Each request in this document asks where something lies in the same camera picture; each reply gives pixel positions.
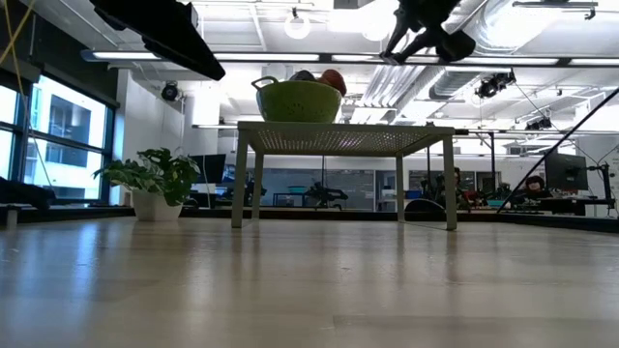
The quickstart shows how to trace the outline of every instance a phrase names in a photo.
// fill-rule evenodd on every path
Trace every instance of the green bowl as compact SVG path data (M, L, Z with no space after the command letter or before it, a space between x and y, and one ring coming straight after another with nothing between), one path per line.
M262 80L272 83L263 87ZM338 115L341 94L331 86L311 81L279 82L264 76L251 83L262 118L269 122L333 123Z

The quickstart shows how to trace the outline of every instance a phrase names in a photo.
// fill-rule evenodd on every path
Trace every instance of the black rod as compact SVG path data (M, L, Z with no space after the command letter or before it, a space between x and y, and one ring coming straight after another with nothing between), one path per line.
M490 133L490 157L492 163L492 193L496 192L496 156L494 154L494 133Z
M429 146L427 147L426 150L427 153L427 187L431 190L432 189L432 179L430 177L430 159L429 159Z
M589 112L589 114L587 116L585 116L582 120L580 120L580 122L578 122L577 125L575 125L570 131L568 131L562 138L561 140L557 141L556 144L554 144L554 146L547 151L540 160L538 160L538 162L531 168L531 170L529 170L528 173L526 173L526 175L524 176L524 178L522 178L522 180L520 180L520 183L518 185L516 185L516 187L514 188L514 190L512 191L512 193L510 193L510 195L505 199L505 201L503 201L503 204L501 205L501 208L499 208L498 211L496 211L496 214L501 213L501 211L503 210L503 208L505 208L505 205L510 201L510 199L512 199L512 196L514 195L514 193L516 193L516 191L518 190L518 188L524 184L524 182L526 181L526 179L529 177L529 175L531 175L533 173L533 171L535 171L535 169L537 169L537 167L542 164L543 161L545 161L545 159L550 156L550 154L552 154L553 152L555 152L559 146L561 146L561 144L568 139L570 136L572 136L572 134L574 134L575 131L577 131L582 125L584 125L585 122L587 122L591 116L595 115L602 107L604 107L604 105L606 105L608 102L610 102L613 98L615 98L617 96L617 94L619 94L619 88L615 89L608 97L606 97L606 99L604 99L602 102L600 102L598 104L598 106L596 106L593 110L591 110L591 112Z

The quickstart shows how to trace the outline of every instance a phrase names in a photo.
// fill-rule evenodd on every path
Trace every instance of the white planter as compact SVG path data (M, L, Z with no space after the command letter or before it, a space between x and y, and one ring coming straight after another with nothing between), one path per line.
M181 215L182 205L170 207L162 195L134 190L133 209L140 221L173 221Z

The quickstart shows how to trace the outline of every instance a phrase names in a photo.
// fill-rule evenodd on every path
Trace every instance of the green leaves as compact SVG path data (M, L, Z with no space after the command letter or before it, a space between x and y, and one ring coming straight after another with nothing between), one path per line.
M115 160L93 176L101 175L113 186L158 193L169 206L185 203L200 172L195 161L186 156L174 158L168 149L150 149L137 155L142 165L130 159Z

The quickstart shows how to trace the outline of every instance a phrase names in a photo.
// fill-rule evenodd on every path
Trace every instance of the black overhead equipment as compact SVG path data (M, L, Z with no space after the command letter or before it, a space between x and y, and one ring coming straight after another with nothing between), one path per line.
M225 71L195 28L197 12L191 3L175 0L90 0L95 12L115 30L132 29L144 47L163 58L221 80Z
M380 57L389 64L399 65L421 49L430 47L436 47L436 54L446 62L455 62L471 55L475 50L475 40L461 30L448 34L441 26L459 2L460 0L399 0L399 7L394 12L397 19L396 29ZM417 35L402 52L393 52L408 29L418 33L423 28L426 28L426 31Z

